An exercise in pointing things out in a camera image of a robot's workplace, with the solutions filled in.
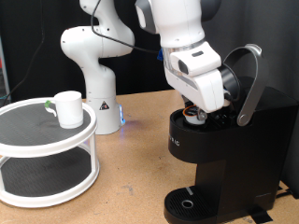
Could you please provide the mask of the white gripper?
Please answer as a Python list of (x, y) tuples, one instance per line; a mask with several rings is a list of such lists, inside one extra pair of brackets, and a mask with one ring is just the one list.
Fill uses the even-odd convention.
[(199, 120), (206, 120), (207, 113), (224, 106), (224, 89), (221, 72), (218, 69), (196, 77), (177, 76), (168, 69), (164, 71), (168, 84), (199, 107), (197, 108)]

